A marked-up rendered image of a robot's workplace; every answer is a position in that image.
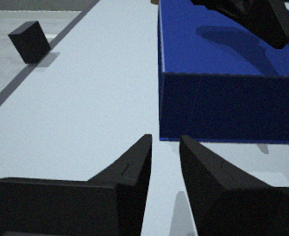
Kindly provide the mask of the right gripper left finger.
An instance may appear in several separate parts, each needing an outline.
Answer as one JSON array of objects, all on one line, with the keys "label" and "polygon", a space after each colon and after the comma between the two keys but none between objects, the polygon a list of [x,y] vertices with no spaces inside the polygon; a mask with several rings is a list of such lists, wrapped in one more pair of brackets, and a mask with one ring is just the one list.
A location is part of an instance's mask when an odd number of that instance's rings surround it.
[{"label": "right gripper left finger", "polygon": [[87,181],[0,178],[0,236],[141,236],[151,166],[152,134],[144,134]]}]

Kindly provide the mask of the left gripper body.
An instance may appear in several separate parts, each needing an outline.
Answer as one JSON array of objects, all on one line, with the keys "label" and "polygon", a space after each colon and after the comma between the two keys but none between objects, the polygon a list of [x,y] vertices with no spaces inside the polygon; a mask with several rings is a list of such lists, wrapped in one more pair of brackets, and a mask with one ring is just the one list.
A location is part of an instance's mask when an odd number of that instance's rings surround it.
[{"label": "left gripper body", "polygon": [[205,0],[190,0],[194,5],[205,5]]}]

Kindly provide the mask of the dark blue box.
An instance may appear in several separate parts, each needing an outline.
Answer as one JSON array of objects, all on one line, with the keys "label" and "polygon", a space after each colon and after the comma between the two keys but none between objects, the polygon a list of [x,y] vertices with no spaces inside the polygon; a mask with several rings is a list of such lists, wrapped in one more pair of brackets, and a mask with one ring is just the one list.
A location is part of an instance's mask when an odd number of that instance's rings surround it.
[{"label": "dark blue box", "polygon": [[157,39],[160,136],[289,145],[289,43],[190,0],[159,0]]}]

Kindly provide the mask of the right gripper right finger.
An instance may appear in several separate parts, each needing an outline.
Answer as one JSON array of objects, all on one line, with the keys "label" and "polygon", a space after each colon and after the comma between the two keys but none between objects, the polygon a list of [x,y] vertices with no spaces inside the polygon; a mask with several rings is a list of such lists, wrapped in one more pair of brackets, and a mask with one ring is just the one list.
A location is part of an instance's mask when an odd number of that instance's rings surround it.
[{"label": "right gripper right finger", "polygon": [[180,135],[182,176],[198,236],[281,236],[289,187],[274,187]]}]

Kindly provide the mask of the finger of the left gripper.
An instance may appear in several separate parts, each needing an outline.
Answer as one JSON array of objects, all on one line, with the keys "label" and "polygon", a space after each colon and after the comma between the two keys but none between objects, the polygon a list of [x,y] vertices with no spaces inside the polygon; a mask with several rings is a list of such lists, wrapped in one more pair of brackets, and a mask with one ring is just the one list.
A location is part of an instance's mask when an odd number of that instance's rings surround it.
[{"label": "finger of the left gripper", "polygon": [[275,49],[289,42],[289,15],[284,0],[205,0],[215,10],[239,23]]}]

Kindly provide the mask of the black cuboid block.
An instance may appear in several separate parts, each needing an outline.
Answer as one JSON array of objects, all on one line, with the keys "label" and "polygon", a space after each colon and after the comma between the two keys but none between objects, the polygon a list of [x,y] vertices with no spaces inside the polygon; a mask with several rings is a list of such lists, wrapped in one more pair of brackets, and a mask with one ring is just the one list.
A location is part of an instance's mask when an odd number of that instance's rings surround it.
[{"label": "black cuboid block", "polygon": [[51,49],[38,21],[25,22],[8,36],[25,64],[37,64]]}]

